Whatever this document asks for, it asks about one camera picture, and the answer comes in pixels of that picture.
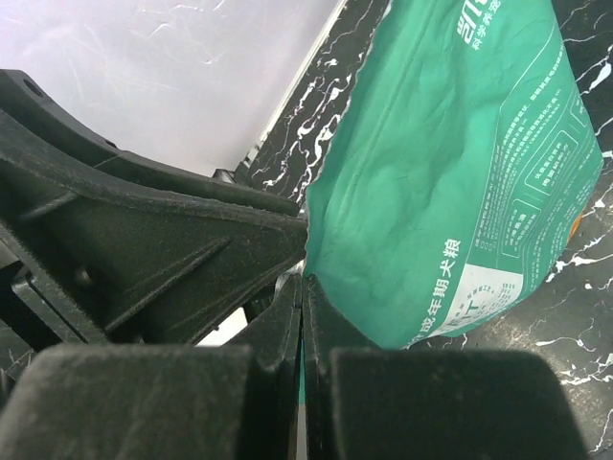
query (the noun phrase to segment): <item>screw hole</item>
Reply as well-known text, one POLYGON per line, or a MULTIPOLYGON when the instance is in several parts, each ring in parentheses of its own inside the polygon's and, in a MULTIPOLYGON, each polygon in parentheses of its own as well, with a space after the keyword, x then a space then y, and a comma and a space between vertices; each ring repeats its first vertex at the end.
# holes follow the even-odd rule
POLYGON ((23 82, 26 83, 26 86, 28 86, 28 89, 30 89, 30 91, 35 93, 36 96, 38 96, 39 98, 42 98, 42 91, 40 91, 36 86, 34 86, 34 83, 25 79, 23 80, 23 82))

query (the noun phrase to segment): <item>plastic packaging bag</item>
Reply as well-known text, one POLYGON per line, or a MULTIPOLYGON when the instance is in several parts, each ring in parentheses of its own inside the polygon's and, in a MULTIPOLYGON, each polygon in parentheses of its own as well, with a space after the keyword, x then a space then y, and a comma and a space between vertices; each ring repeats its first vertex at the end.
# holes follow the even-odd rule
POLYGON ((602 167, 550 0, 396 0, 358 78, 306 272, 384 347, 525 299, 602 167))

